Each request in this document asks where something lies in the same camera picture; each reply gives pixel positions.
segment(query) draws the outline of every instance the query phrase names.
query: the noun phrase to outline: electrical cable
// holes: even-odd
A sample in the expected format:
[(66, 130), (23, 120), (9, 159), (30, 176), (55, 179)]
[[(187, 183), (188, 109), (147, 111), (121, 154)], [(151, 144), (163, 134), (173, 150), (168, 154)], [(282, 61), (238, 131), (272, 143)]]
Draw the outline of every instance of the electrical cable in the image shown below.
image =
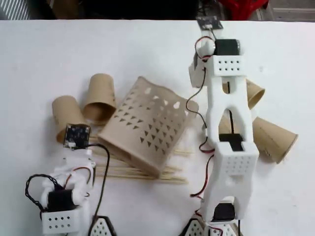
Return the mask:
[(241, 220), (238, 220), (237, 235), (238, 235), (238, 236), (241, 236)]
[(206, 165), (206, 177), (205, 177), (205, 182), (204, 182), (204, 184), (202, 186), (202, 189), (199, 192), (197, 192), (197, 193), (190, 194), (191, 198), (199, 196), (206, 189), (206, 186), (207, 186), (207, 183), (208, 183), (208, 166), (209, 166), (209, 162), (210, 162), (212, 157), (214, 157), (214, 154), (210, 156), (210, 158), (209, 158), (209, 160), (207, 162), (207, 165)]
[(200, 59), (210, 58), (210, 57), (212, 56), (212, 55), (205, 55), (205, 56), (201, 57), (201, 56), (198, 54), (198, 52), (197, 52), (197, 44), (198, 44), (202, 39), (204, 39), (204, 38), (208, 38), (208, 39), (210, 39), (210, 40), (212, 40), (212, 41), (215, 42), (215, 40), (214, 40), (212, 37), (209, 37), (209, 36), (202, 36), (202, 37), (200, 37), (200, 38), (197, 39), (197, 41), (195, 42), (195, 52), (196, 52), (196, 54), (197, 54), (197, 57), (199, 57)]
[(88, 144), (88, 145), (81, 146), (81, 147), (74, 147), (73, 149), (74, 149), (74, 150), (86, 149), (86, 148), (88, 148), (88, 147), (100, 147), (100, 148), (104, 149), (104, 150), (106, 151), (106, 153), (107, 153), (107, 163), (106, 163), (106, 168), (105, 168), (105, 173), (104, 173), (104, 178), (103, 178), (101, 193), (100, 193), (100, 197), (99, 197), (99, 200), (98, 200), (98, 204), (97, 204), (97, 207), (96, 207), (96, 210), (95, 210), (95, 214), (94, 214), (92, 223), (91, 223), (90, 228), (89, 228), (89, 234), (88, 234), (88, 236), (90, 236), (90, 235), (91, 235), (92, 228), (93, 228), (93, 225), (94, 225), (94, 223), (95, 223), (95, 220), (97, 219), (97, 213), (98, 213), (98, 210), (99, 210), (100, 204), (101, 204), (101, 202), (102, 202), (102, 198), (103, 198), (104, 187), (105, 187), (105, 182), (106, 182), (106, 177), (107, 177), (108, 167), (109, 167), (109, 161), (110, 161), (110, 154), (109, 154), (109, 150), (107, 149), (107, 147), (105, 147), (105, 146), (102, 145), (102, 144)]
[(72, 174), (69, 174), (68, 178), (65, 180), (65, 183), (64, 183), (64, 188), (66, 188), (67, 184), (68, 184), (68, 181), (69, 179), (71, 178)]
[[(188, 103), (189, 103), (189, 101), (190, 101), (193, 97), (197, 96), (197, 95), (201, 92), (201, 90), (202, 90), (202, 88), (203, 88), (203, 86), (204, 86), (204, 84), (205, 84), (205, 80), (206, 80), (206, 68), (205, 68), (205, 67), (203, 68), (203, 71), (204, 71), (204, 74), (203, 74), (202, 84), (201, 84), (199, 90), (198, 90), (195, 94), (193, 94), (189, 99), (187, 99), (187, 101), (186, 101), (186, 110), (188, 110), (188, 111), (190, 111), (190, 112), (192, 112), (192, 113), (195, 113), (195, 114), (199, 115), (199, 116), (201, 117), (201, 119), (202, 119), (202, 122), (203, 122), (205, 128), (207, 128), (207, 123), (206, 123), (205, 119), (203, 118), (202, 114), (199, 113), (199, 112), (193, 111), (193, 110), (191, 110), (191, 109), (188, 108)], [(214, 149), (211, 149), (211, 150), (202, 150), (202, 149), (201, 149), (202, 146), (204, 146), (204, 145), (207, 143), (207, 141), (208, 141), (208, 137), (206, 137), (206, 140), (199, 146), (199, 150), (200, 150), (201, 152), (203, 152), (203, 153), (211, 153), (211, 152), (214, 151)]]
[(30, 199), (36, 206), (38, 206), (38, 208), (40, 210), (40, 216), (41, 216), (41, 213), (45, 211), (44, 207), (42, 206), (42, 204), (39, 201), (36, 201), (33, 197), (31, 197), (30, 193), (29, 193), (29, 186), (30, 186), (31, 180), (35, 177), (48, 178), (54, 184), (55, 190), (62, 190), (64, 188), (58, 183), (58, 181), (54, 177), (52, 177), (50, 175), (35, 174), (35, 175), (32, 175), (29, 177), (29, 179), (26, 181), (26, 184), (25, 184), (25, 196), (28, 199)]
[[(230, 93), (230, 82), (227, 82), (227, 92)], [(231, 121), (231, 133), (234, 134), (234, 122), (232, 112), (229, 110), (230, 121)]]
[[(90, 179), (91, 179), (91, 175), (92, 175), (92, 173), (91, 173), (91, 170), (88, 168), (88, 167), (84, 167), (84, 166), (82, 166), (82, 167), (78, 167), (78, 168), (75, 168), (75, 169), (73, 169), (72, 171), (77, 171), (77, 170), (81, 170), (81, 169), (85, 169), (85, 170), (88, 170), (89, 171), (89, 178), (88, 178), (88, 180), (87, 180), (87, 184), (90, 182)], [(69, 179), (71, 178), (71, 176), (72, 176), (72, 174), (69, 174), (69, 176), (68, 176), (68, 178), (65, 180), (65, 184), (64, 184), (64, 188), (67, 186), (67, 184), (68, 184), (68, 181), (69, 181)]]
[(89, 183), (92, 173), (91, 173), (91, 170), (88, 167), (78, 167), (78, 168), (73, 169), (72, 171), (77, 171), (77, 170), (82, 170), (82, 169), (85, 169), (85, 170), (89, 171), (90, 174), (89, 174), (89, 178), (87, 180), (87, 183)]

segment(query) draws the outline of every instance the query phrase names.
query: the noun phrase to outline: white plastic frame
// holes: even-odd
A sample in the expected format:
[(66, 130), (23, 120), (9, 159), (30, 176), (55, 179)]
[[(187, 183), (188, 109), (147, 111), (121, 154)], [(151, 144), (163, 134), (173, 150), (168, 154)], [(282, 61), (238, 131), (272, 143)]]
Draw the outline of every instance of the white plastic frame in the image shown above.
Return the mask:
[[(259, 152), (253, 142), (243, 60), (242, 56), (212, 56), (205, 63), (199, 59), (196, 68), (193, 65), (189, 68), (193, 87), (201, 86), (203, 69), (206, 69), (204, 86), (208, 87), (207, 135), (209, 144), (215, 148), (214, 168), (200, 209), (208, 224), (213, 224), (216, 206), (228, 196), (235, 197), (235, 219), (242, 219), (252, 194), (252, 174)], [(227, 82), (230, 84), (230, 94), (224, 93), (222, 89), (222, 84)], [(233, 120), (238, 124), (244, 140), (244, 151), (234, 152), (228, 142), (219, 140), (219, 123), (225, 110), (232, 112)]]

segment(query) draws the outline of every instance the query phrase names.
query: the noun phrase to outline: black wire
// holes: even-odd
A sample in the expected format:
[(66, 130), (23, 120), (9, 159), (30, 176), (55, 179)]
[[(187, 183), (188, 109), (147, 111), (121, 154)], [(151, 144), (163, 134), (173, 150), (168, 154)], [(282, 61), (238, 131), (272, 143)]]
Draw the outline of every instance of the black wire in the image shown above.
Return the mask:
[[(191, 110), (191, 109), (188, 108), (188, 102), (189, 102), (193, 97), (195, 97), (197, 94), (199, 94), (199, 93), (201, 92), (201, 90), (202, 90), (202, 88), (203, 88), (203, 86), (204, 86), (204, 84), (205, 84), (205, 80), (206, 80), (206, 68), (205, 68), (205, 67), (203, 68), (203, 71), (204, 71), (204, 74), (203, 74), (203, 80), (202, 80), (202, 84), (201, 84), (201, 86), (200, 86), (200, 89), (199, 89), (194, 95), (192, 95), (189, 99), (187, 99), (187, 101), (186, 101), (186, 110), (188, 110), (188, 111), (190, 111), (190, 112), (192, 112), (192, 113), (195, 113), (195, 114), (199, 115), (199, 116), (201, 117), (201, 119), (202, 119), (202, 122), (203, 122), (205, 128), (207, 128), (207, 123), (206, 123), (205, 119), (203, 118), (202, 114), (199, 113), (199, 112), (193, 111), (193, 110)], [(204, 141), (202, 144), (199, 145), (199, 150), (200, 150), (201, 152), (208, 152), (208, 151), (209, 151), (209, 150), (202, 150), (202, 149), (201, 149), (202, 146), (204, 146), (204, 145), (207, 143), (207, 141), (208, 141), (208, 137), (206, 137), (205, 141)]]
[(241, 236), (241, 220), (238, 220), (238, 236)]
[(199, 89), (194, 95), (192, 95), (189, 99), (187, 99), (187, 101), (186, 101), (186, 110), (188, 110), (188, 111), (190, 111), (190, 112), (192, 112), (192, 113), (195, 113), (195, 114), (199, 115), (199, 116), (201, 117), (202, 121), (203, 121), (203, 124), (204, 124), (205, 127), (207, 128), (206, 121), (205, 121), (205, 119), (203, 118), (202, 114), (199, 113), (199, 112), (193, 111), (193, 110), (191, 110), (191, 109), (188, 108), (188, 102), (189, 102), (193, 97), (195, 97), (197, 94), (199, 94), (199, 93), (201, 92), (201, 90), (202, 90), (202, 88), (203, 88), (203, 85), (205, 84), (205, 80), (206, 80), (206, 68), (205, 68), (205, 67), (203, 68), (203, 71), (204, 71), (204, 74), (203, 74), (203, 80), (202, 80), (202, 84), (201, 84), (201, 86), (200, 86), (200, 89)]
[[(227, 82), (227, 92), (230, 93), (230, 82)], [(234, 122), (233, 122), (233, 115), (232, 112), (229, 110), (230, 113), (230, 121), (231, 121), (231, 133), (234, 134)]]
[(89, 229), (89, 234), (88, 234), (88, 235), (91, 235), (91, 231), (92, 231), (93, 225), (95, 223), (95, 220), (97, 219), (97, 213), (98, 213), (98, 210), (99, 210), (100, 204), (102, 202), (102, 198), (103, 198), (105, 181), (106, 181), (108, 167), (109, 167), (110, 154), (109, 154), (109, 151), (108, 151), (107, 147), (105, 147), (102, 144), (88, 144), (88, 145), (81, 146), (81, 147), (74, 147), (73, 149), (74, 150), (86, 149), (88, 147), (100, 147), (100, 148), (104, 149), (106, 151), (106, 153), (107, 153), (107, 163), (106, 163), (105, 174), (104, 174), (103, 183), (102, 183), (102, 189), (101, 189), (101, 193), (100, 193), (100, 197), (99, 197), (99, 200), (98, 200), (98, 204), (97, 204), (97, 207), (96, 207), (96, 210), (95, 210), (95, 214), (94, 214), (94, 217), (93, 217), (90, 229)]
[(30, 196), (30, 193), (29, 193), (29, 186), (30, 186), (31, 180), (35, 177), (48, 178), (54, 184), (55, 190), (61, 190), (61, 189), (63, 189), (63, 187), (60, 184), (58, 184), (57, 180), (54, 177), (52, 177), (50, 175), (35, 174), (35, 175), (32, 175), (29, 177), (29, 179), (26, 181), (26, 184), (25, 184), (25, 196), (28, 199), (30, 199), (36, 206), (38, 206), (38, 208), (40, 209), (40, 213), (42, 213), (43, 211), (45, 211), (44, 207), (42, 206), (42, 204), (39, 201), (36, 201), (34, 198), (32, 198)]

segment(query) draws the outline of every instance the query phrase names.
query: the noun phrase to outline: cardboard with triangle holes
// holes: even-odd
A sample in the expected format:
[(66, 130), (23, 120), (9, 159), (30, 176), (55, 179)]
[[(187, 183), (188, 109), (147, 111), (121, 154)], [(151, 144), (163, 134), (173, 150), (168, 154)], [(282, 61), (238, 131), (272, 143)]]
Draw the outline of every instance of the cardboard with triangle holes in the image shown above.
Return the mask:
[[(158, 177), (187, 124), (186, 99), (139, 77), (98, 139), (129, 164)], [(188, 107), (198, 111), (198, 104)]]

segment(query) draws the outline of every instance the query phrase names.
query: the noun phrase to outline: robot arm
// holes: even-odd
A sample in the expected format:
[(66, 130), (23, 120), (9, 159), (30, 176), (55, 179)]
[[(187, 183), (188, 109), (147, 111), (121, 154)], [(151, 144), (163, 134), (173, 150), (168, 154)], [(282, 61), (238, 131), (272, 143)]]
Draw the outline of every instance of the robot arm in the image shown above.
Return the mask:
[[(206, 135), (208, 143), (215, 148), (214, 167), (200, 211), (206, 223), (224, 224), (244, 217), (259, 152), (253, 142), (246, 68), (243, 56), (239, 55), (239, 43), (235, 39), (205, 40), (207, 43), (196, 49), (197, 56), (189, 68), (192, 86), (207, 86)], [(224, 83), (228, 84), (229, 94), (222, 89)], [(239, 133), (219, 134), (225, 111), (232, 114), (231, 120), (238, 124)], [(234, 197), (234, 204), (221, 203), (228, 196)]]
[[(97, 210), (92, 218), (89, 191), (95, 179), (95, 162), (92, 161), (91, 146), (99, 146), (108, 154), (106, 173), (110, 154), (101, 144), (89, 144), (90, 127), (68, 124), (65, 133), (64, 154), (60, 166), (50, 175), (33, 175), (26, 183), (25, 195), (41, 210), (42, 231), (45, 236), (115, 236), (115, 230), (106, 216), (99, 216)], [(102, 191), (105, 185), (104, 175)], [(44, 191), (40, 202), (35, 201), (28, 192), (33, 177), (45, 177)]]

